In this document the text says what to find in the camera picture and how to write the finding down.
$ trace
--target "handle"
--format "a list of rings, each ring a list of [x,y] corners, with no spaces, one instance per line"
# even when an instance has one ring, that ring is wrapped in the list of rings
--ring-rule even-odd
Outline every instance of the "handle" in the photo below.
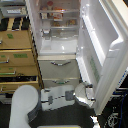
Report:
[[[7,91],[3,91],[3,86],[1,87],[0,89],[0,92],[3,92],[3,93],[7,93],[7,92],[15,92],[16,90],[7,90]]]
[[[71,63],[71,61],[68,61],[68,62],[63,63],[63,64],[57,64],[55,61],[52,61],[52,62],[51,62],[51,64],[57,65],[57,66],[64,66],[64,65],[67,65],[67,64],[69,64],[69,63]]]
[[[2,44],[2,40],[0,40],[0,44]]]
[[[68,82],[70,82],[69,80],[65,80],[65,81],[57,81],[57,80],[54,80],[54,81],[52,81],[52,82],[54,82],[54,83],[56,83],[56,84],[66,84],[66,83],[68,83]]]
[[[0,61],[0,64],[5,64],[5,63],[9,63],[9,59],[7,59],[7,61]]]
[[[16,71],[10,72],[10,73],[0,73],[0,75],[15,75]]]

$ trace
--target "white shelf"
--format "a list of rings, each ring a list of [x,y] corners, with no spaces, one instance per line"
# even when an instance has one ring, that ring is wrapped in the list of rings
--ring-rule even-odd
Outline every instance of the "white shelf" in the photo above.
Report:
[[[79,9],[66,9],[66,10],[40,10],[38,13],[76,13],[80,12]]]
[[[67,26],[67,27],[51,27],[51,30],[75,30],[78,29],[78,25],[73,25],[73,26]]]

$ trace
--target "refrigerator shelf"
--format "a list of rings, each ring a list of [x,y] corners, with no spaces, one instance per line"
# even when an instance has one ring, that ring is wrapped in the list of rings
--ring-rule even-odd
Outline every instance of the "refrigerator shelf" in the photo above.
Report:
[[[74,19],[74,20],[77,20],[77,17],[63,17],[63,20],[62,21],[65,21],[65,20],[71,20],[71,19]],[[48,17],[47,19],[42,19],[43,21],[54,21],[54,18],[53,17]]]
[[[40,10],[38,13],[76,13],[80,12],[79,9],[66,9],[66,10]]]
[[[74,25],[74,26],[68,26],[68,27],[51,27],[51,30],[75,30],[75,29],[79,29],[78,25]]]

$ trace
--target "crisper drawer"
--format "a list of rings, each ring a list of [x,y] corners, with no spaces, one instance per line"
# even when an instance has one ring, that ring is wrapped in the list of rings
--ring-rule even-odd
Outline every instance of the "crisper drawer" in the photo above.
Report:
[[[1,50],[0,67],[35,65],[32,50]]]
[[[7,80],[9,82],[0,82],[0,93],[14,93],[15,90],[22,85],[32,85],[36,89],[39,89],[38,77],[36,77],[36,79],[33,79],[33,80],[30,79],[30,81],[22,81],[22,80],[20,81],[20,79],[18,81],[18,78],[16,78],[16,80],[15,80],[15,78],[13,78],[12,81],[14,81],[14,82],[10,82],[10,80]]]
[[[37,76],[36,65],[23,67],[0,67],[0,77]]]
[[[42,78],[79,78],[76,60],[39,60]]]
[[[51,80],[43,80],[44,87],[56,87],[61,85],[73,85],[76,87],[79,84],[79,79],[51,79]]]
[[[0,32],[0,49],[25,49],[31,48],[27,30]]]

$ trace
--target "label sticker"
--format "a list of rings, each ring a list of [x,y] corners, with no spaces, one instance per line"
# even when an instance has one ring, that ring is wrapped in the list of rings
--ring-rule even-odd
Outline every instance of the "label sticker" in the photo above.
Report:
[[[94,76],[96,78],[96,81],[98,83],[99,82],[99,79],[100,79],[100,76],[99,76],[99,73],[97,71],[97,68],[96,68],[96,65],[95,65],[95,62],[94,62],[94,59],[93,58],[91,58],[91,60],[90,60],[90,65],[92,67],[92,71],[93,71]]]
[[[21,13],[21,9],[7,10],[7,12],[9,14],[20,14]]]
[[[14,58],[28,58],[27,54],[13,54]]]
[[[1,58],[6,58],[6,56],[5,55],[1,55]]]
[[[13,70],[13,68],[8,68],[9,70]]]
[[[12,34],[7,34],[9,39],[13,39],[13,35]]]

